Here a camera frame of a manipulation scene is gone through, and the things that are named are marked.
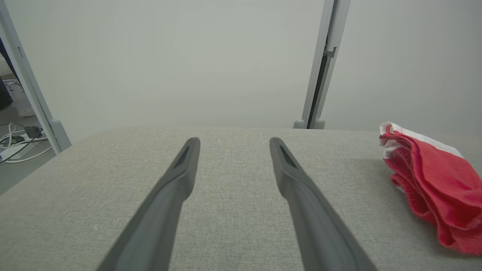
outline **cable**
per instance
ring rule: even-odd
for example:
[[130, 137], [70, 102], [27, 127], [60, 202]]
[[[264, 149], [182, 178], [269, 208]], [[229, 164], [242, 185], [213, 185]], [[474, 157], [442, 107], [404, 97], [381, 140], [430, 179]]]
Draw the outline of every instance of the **cable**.
[[[20, 131], [12, 132], [12, 134], [18, 134], [18, 133], [25, 133], [25, 130], [20, 130]], [[9, 138], [9, 137], [10, 137], [10, 133], [2, 136], [2, 139]]]
[[[1, 144], [4, 140], [6, 140], [6, 139], [8, 139], [8, 137], [0, 140], [0, 144]], [[48, 138], [46, 138], [46, 137], [41, 137], [41, 138], [37, 138], [36, 140], [34, 140], [34, 142], [47, 141], [47, 140], [48, 140]], [[15, 144], [13, 144], [13, 145], [10, 145], [10, 147], [4, 147], [4, 146], [1, 146], [1, 145], [0, 145], [0, 149], [10, 149], [10, 148], [16, 147], [16, 146], [18, 146], [18, 145], [27, 144], [27, 143], [28, 143], [28, 141], [22, 141], [22, 142], [18, 142], [18, 143], [15, 143]]]
[[2, 161], [0, 161], [0, 164], [2, 164], [3, 162], [6, 162], [8, 159], [12, 158], [13, 156], [15, 156], [17, 153], [21, 152], [23, 149], [25, 149], [28, 145], [30, 145], [30, 143], [33, 142], [35, 138], [33, 138], [32, 140], [30, 140], [27, 144], [25, 144], [25, 146], [23, 146], [23, 148], [19, 149], [16, 153], [10, 155], [9, 158], [6, 158], [6, 159], [3, 159]]
[[[19, 125], [19, 126], [22, 126], [22, 127], [26, 128], [25, 126], [23, 126], [23, 125], [21, 125], [21, 124], [19, 124], [19, 123], [14, 123], [14, 122], [11, 122], [11, 123], [16, 124], [16, 125]], [[10, 123], [3, 123], [3, 124], [0, 124], [0, 126], [3, 126], [3, 125], [9, 125], [9, 124], [10, 124]]]
[[19, 149], [16, 153], [10, 155], [9, 158], [6, 158], [6, 159], [3, 159], [2, 161], [0, 161], [0, 164], [2, 164], [3, 162], [6, 162], [8, 159], [12, 158], [13, 156], [15, 156], [16, 154], [18, 154], [19, 152], [21, 152], [23, 149], [25, 149], [28, 145], [30, 145], [30, 143], [32, 143], [38, 136], [32, 138], [32, 140], [30, 140], [27, 144], [25, 144], [25, 146], [23, 146], [21, 149]]
[[11, 164], [13, 164], [13, 163], [25, 162], [25, 161], [28, 161], [28, 160], [30, 160], [30, 159], [32, 159], [32, 158], [35, 158], [35, 157], [37, 157], [37, 156], [40, 156], [41, 154], [46, 153], [46, 152], [47, 152], [48, 150], [50, 150], [50, 149], [52, 149], [52, 147], [48, 147], [48, 148], [47, 148], [46, 150], [44, 150], [43, 152], [41, 152], [41, 153], [39, 153], [39, 154], [36, 154], [36, 155], [34, 155], [34, 156], [32, 156], [32, 157], [28, 157], [28, 158], [23, 159], [23, 160], [6, 161], [6, 163], [11, 163]]
[[12, 145], [12, 137], [13, 137], [13, 133], [15, 133], [15, 130], [17, 129], [17, 127], [15, 126], [15, 124], [13, 125], [13, 131], [12, 129], [10, 128], [10, 125], [12, 125], [13, 123], [9, 124], [8, 125], [8, 134], [10, 135], [10, 141], [8, 142], [8, 146], [7, 148], [10, 147], [10, 145]]

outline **red towel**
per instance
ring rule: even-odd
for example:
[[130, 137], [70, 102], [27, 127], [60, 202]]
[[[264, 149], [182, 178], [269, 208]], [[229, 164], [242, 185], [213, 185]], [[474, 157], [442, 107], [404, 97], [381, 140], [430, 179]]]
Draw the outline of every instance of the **red towel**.
[[457, 149], [391, 122], [380, 126], [392, 182], [412, 211], [437, 227], [439, 242], [482, 255], [482, 181]]

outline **gray fabric surface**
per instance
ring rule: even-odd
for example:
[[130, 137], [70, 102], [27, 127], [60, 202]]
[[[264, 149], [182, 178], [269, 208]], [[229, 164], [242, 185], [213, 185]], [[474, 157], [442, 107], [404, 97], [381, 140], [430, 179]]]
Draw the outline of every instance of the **gray fabric surface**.
[[[171, 270], [302, 270], [268, 141], [284, 140], [380, 270], [482, 270], [438, 244], [389, 177], [377, 133], [132, 128], [76, 144], [0, 197], [0, 270], [94, 270], [184, 142], [201, 154]], [[434, 137], [482, 170], [479, 138]]]

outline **floor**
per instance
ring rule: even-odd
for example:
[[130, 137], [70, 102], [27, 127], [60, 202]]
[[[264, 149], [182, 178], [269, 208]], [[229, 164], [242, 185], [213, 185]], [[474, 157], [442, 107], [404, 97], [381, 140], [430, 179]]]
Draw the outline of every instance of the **floor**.
[[[9, 106], [3, 110], [0, 110], [0, 124], [16, 122], [23, 126], [40, 126], [37, 117], [20, 117], [18, 111], [14, 106]], [[8, 126], [0, 126], [0, 135], [8, 134]], [[33, 156], [39, 152], [42, 152], [46, 148], [50, 147], [48, 141], [41, 142], [24, 157]], [[27, 177], [30, 173], [34, 172], [37, 168], [45, 164], [47, 161], [55, 156], [54, 151], [51, 149], [48, 152], [33, 158], [32, 160], [21, 163], [2, 163], [0, 164], [0, 195], [8, 191], [11, 187]]]

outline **white wall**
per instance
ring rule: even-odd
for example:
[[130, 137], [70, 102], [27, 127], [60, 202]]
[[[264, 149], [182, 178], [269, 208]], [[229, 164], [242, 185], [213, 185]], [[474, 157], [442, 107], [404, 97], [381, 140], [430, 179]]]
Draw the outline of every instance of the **white wall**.
[[136, 125], [292, 127], [323, 0], [5, 0], [70, 140]]
[[326, 129], [482, 133], [482, 1], [352, 0]]

